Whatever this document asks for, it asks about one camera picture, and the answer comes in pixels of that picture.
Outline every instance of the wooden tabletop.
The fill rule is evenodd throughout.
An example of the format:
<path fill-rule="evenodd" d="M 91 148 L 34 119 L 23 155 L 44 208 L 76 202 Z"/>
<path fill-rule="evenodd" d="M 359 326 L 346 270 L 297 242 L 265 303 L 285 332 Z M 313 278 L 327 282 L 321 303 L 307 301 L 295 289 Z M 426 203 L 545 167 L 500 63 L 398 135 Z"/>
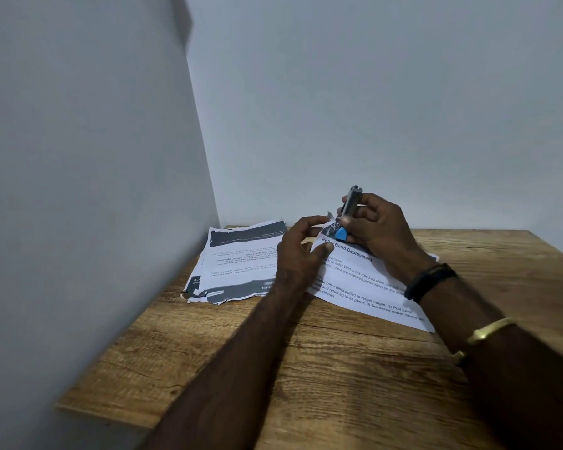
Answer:
<path fill-rule="evenodd" d="M 483 295 L 563 353 L 563 254 L 527 231 L 415 230 Z M 153 427 L 259 299 L 186 304 L 195 262 L 58 407 Z M 258 449 L 502 448 L 436 335 L 313 298 L 277 375 Z"/>

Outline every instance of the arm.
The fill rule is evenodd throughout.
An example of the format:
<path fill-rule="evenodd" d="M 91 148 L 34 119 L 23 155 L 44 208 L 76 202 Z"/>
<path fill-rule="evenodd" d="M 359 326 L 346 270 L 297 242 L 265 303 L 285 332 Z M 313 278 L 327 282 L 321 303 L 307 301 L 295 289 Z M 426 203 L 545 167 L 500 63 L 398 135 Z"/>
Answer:
<path fill-rule="evenodd" d="M 367 245 L 392 276 L 409 284 L 436 264 L 397 205 L 374 194 L 361 203 L 355 218 L 342 221 L 349 241 Z M 420 305 L 448 350 L 468 354 L 464 373 L 503 437 L 525 448 L 563 448 L 563 356 L 518 326 L 467 345 L 474 330 L 505 316 L 459 278 L 438 284 Z"/>
<path fill-rule="evenodd" d="M 254 445 L 265 408 L 267 385 L 288 320 L 321 263 L 328 243 L 308 251 L 301 245 L 327 217 L 299 220 L 277 247 L 277 275 L 234 336 L 192 380 L 140 447 L 168 449 L 247 449 Z"/>

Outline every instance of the hand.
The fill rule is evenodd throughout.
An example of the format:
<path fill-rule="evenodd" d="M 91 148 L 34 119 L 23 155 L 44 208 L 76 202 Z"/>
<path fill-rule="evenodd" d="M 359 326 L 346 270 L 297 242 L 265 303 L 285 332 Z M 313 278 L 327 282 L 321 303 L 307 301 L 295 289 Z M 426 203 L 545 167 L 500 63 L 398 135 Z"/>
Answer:
<path fill-rule="evenodd" d="M 310 252 L 311 243 L 301 244 L 307 237 L 316 237 L 321 227 L 311 227 L 327 223 L 326 216 L 300 218 L 283 236 L 277 246 L 277 275 L 274 288 L 285 292 L 302 294 L 317 277 L 319 267 L 334 250 L 334 245 L 324 243 Z"/>
<path fill-rule="evenodd" d="M 396 204 L 375 194 L 361 196 L 354 217 L 344 217 L 340 224 L 349 232 L 346 241 L 367 246 L 383 260 L 388 272 L 403 284 L 436 264 L 417 244 L 405 215 Z"/>

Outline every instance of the forearm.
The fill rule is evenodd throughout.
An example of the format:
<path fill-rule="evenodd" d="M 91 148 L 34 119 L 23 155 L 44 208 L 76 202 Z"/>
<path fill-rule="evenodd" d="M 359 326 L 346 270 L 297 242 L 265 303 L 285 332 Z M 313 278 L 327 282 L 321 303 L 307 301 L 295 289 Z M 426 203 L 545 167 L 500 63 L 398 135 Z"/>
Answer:
<path fill-rule="evenodd" d="M 437 285 L 420 305 L 449 351 L 468 354 L 464 373 L 504 436 L 563 448 L 563 356 L 517 326 L 468 345 L 474 330 L 504 315 L 460 279 Z"/>
<path fill-rule="evenodd" d="M 257 437 L 266 389 L 300 292 L 274 286 L 186 387 L 142 449 L 242 449 Z"/>

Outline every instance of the person's left hand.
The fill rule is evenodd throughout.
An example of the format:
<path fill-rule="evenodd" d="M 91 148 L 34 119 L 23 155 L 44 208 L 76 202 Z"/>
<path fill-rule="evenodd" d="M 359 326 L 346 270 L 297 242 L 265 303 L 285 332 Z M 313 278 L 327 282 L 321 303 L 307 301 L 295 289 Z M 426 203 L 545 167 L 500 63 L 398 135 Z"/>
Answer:
<path fill-rule="evenodd" d="M 311 226 L 327 221 L 326 216 L 300 218 L 286 232 L 277 246 L 277 275 L 274 287 L 302 294 L 313 284 L 319 267 L 334 250 L 334 245 L 324 243 L 310 252 L 312 243 L 301 242 L 307 237 L 316 237 L 321 232 L 321 227 Z"/>

